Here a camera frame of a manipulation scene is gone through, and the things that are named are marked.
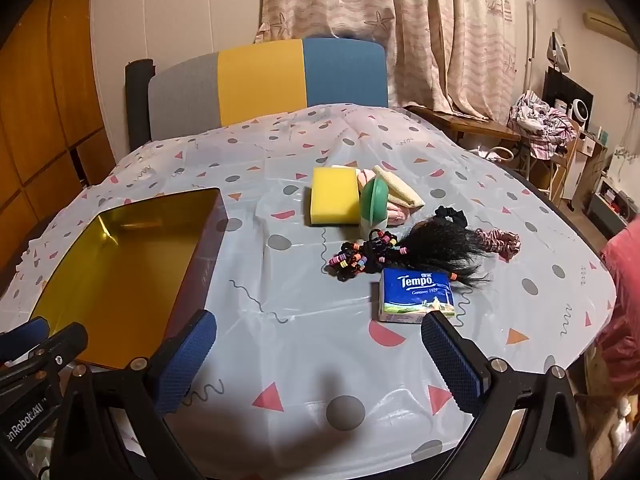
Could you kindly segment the gold tin box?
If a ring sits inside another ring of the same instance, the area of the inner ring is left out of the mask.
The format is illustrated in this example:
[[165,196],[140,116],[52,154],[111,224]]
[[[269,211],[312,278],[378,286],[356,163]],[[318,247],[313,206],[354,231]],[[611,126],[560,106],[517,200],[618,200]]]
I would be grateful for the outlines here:
[[101,212],[48,278],[34,313],[53,333],[85,327],[82,362],[123,368],[148,358],[204,308],[227,224],[216,188]]

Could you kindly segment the white round fan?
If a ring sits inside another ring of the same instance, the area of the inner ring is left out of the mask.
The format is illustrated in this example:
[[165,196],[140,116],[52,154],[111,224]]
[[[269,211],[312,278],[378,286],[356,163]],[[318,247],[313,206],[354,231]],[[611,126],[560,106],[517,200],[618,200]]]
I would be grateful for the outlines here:
[[581,99],[574,99],[570,104],[570,119],[585,127],[589,119],[589,107]]

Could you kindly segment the yellow sponge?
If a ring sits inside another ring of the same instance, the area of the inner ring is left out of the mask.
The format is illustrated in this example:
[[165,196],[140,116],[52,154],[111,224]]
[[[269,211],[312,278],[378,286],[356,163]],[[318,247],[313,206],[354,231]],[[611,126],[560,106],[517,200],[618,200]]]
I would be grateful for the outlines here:
[[314,168],[309,213],[313,226],[356,226],[360,220],[356,170]]

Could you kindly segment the pile of patterned clothes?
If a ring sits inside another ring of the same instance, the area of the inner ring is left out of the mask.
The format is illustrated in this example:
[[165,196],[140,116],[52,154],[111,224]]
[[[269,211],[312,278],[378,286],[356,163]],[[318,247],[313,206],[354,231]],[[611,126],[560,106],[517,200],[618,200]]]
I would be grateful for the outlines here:
[[544,102],[533,90],[511,106],[508,127],[524,138],[536,159],[550,160],[559,148],[568,148],[576,131],[562,110]]

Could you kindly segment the Tempo tissue pack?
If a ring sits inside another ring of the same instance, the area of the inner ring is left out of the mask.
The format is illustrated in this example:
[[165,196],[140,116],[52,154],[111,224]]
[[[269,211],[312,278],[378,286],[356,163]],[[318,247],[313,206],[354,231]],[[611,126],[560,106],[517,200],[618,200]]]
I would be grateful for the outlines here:
[[386,268],[380,279],[378,320],[383,323],[420,324],[428,312],[446,318],[456,315],[454,294],[446,273]]

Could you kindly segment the green cap bottle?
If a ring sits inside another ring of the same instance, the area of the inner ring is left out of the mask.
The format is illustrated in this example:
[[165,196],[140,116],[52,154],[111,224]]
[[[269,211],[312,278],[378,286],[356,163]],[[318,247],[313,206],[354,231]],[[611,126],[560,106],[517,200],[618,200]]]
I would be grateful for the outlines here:
[[372,230],[387,228],[388,186],[380,177],[368,181],[360,191],[360,233],[368,238]]

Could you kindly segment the wooden wardrobe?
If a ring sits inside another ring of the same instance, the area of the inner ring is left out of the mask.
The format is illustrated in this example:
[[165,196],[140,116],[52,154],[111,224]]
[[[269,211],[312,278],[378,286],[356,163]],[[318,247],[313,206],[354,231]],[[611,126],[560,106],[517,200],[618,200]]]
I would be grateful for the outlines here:
[[1,29],[1,278],[28,241],[114,168],[89,0],[30,0]]

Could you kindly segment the grey yellow blue chair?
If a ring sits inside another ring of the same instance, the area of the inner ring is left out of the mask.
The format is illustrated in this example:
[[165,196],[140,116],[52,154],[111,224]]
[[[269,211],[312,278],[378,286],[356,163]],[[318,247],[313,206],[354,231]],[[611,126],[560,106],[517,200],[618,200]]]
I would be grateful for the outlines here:
[[386,54],[349,38],[268,41],[190,58],[167,70],[125,67],[129,147],[265,115],[336,103],[386,106]]

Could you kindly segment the black scrunchie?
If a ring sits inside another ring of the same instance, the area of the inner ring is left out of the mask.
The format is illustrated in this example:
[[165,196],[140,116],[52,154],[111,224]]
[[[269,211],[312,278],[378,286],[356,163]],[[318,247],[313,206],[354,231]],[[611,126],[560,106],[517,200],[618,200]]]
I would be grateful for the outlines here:
[[469,225],[464,212],[452,207],[439,206],[434,212],[434,217],[440,220],[450,221],[455,226],[460,226],[462,229],[466,229]]

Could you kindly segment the cream cloth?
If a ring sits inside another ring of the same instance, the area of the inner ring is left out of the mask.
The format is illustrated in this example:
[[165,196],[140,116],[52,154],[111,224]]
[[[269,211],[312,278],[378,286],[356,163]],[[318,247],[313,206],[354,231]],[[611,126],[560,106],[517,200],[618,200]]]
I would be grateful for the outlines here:
[[424,206],[424,200],[421,196],[396,174],[380,166],[375,166],[373,171],[387,184],[391,202],[409,209],[419,209]]

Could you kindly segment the pink blanket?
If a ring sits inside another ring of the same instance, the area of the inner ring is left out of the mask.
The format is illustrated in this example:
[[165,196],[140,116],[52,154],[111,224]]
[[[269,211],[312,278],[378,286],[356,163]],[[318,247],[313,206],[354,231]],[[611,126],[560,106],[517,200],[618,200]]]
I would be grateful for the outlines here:
[[616,288],[611,321],[597,338],[616,394],[639,388],[639,219],[611,238],[601,252]]

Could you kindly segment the black monitor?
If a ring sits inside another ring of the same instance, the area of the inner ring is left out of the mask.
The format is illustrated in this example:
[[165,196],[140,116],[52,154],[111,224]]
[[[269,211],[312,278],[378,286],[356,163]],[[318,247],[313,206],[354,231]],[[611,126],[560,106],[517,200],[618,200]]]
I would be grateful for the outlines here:
[[564,102],[567,105],[567,113],[573,109],[576,100],[582,101],[584,106],[580,111],[584,110],[587,113],[585,126],[589,125],[593,106],[592,93],[553,67],[549,67],[544,76],[542,99],[552,107],[555,107],[556,101]]

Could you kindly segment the black beaded hair braid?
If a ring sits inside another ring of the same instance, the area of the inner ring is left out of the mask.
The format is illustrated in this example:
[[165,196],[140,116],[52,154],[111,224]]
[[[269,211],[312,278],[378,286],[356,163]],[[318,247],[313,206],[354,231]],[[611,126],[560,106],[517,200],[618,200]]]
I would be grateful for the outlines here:
[[372,230],[364,240],[345,242],[326,264],[342,282],[360,273],[385,269],[443,273],[454,281],[472,286],[482,280],[477,274],[480,258],[489,252],[480,234],[446,218],[419,223],[404,237],[390,231]]

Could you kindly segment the pink patterned curtain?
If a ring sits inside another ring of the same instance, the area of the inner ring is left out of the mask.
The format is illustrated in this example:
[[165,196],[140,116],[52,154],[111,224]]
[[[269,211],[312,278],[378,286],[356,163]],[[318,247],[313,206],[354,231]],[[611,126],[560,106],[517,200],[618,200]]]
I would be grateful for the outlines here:
[[262,0],[257,41],[371,40],[394,105],[506,122],[515,79],[514,0]]

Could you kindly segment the pink towel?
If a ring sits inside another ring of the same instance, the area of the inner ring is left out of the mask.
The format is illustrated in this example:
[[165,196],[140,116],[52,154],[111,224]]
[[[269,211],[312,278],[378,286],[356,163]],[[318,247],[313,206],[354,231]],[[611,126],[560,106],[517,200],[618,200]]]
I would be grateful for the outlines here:
[[[371,169],[357,169],[356,176],[359,193],[362,194],[364,186],[375,177],[375,172]],[[398,198],[392,193],[388,193],[386,209],[389,226],[401,226],[410,216],[410,209],[398,203]]]

